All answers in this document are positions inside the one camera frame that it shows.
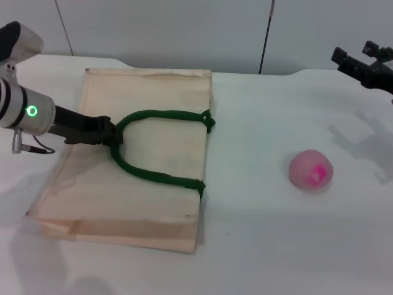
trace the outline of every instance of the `ball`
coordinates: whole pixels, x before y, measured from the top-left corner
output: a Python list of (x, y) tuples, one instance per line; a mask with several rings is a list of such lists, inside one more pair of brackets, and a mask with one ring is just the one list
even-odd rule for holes
[(321, 189), (328, 185), (332, 177), (332, 163), (319, 151), (303, 151), (290, 161), (289, 179), (300, 189)]

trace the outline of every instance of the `table surface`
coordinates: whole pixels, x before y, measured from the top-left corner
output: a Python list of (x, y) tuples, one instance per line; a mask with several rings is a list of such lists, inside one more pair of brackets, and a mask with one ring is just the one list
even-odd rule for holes
[[(18, 66), (21, 85), (77, 109), (85, 68), (107, 58), (39, 55)], [(207, 188), (193, 255), (48, 240), (24, 217), (59, 153), (11, 153), (0, 130), (0, 288), (23, 295), (392, 294), (393, 106), (338, 71), (289, 76), (213, 74)], [(30, 136), (24, 142), (33, 144)], [(291, 157), (323, 152), (329, 189), (288, 181)]]

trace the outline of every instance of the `paper bag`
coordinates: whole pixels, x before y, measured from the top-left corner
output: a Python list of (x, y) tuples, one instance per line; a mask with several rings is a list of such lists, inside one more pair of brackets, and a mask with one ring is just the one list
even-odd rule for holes
[[(146, 109), (202, 113), (210, 108), (211, 72), (180, 69), (88, 69), (79, 112), (113, 123)], [(135, 167), (203, 180), (206, 126), (146, 119), (123, 133)], [(29, 215), (42, 234), (67, 240), (192, 252), (200, 196), (123, 171), (102, 145), (70, 146)]]

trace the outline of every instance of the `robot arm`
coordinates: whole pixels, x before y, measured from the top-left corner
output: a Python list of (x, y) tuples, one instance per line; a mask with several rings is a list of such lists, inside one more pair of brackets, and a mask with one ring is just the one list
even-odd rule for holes
[(368, 88), (378, 88), (393, 94), (393, 70), (387, 64), (393, 60), (393, 49), (379, 48), (371, 41), (367, 41), (363, 53), (375, 57), (376, 62), (366, 65), (350, 57), (344, 50), (337, 47), (333, 53), (332, 61), (338, 64), (340, 72), (355, 78)]
[(0, 29), (0, 44), (0, 127), (15, 130), (13, 153), (39, 152), (22, 145), (22, 132), (34, 136), (53, 133), (65, 137), (66, 144), (112, 146), (123, 142), (111, 118), (88, 117), (64, 109), (50, 97), (18, 84), (16, 64), (41, 53), (44, 46), (36, 33), (12, 22)]

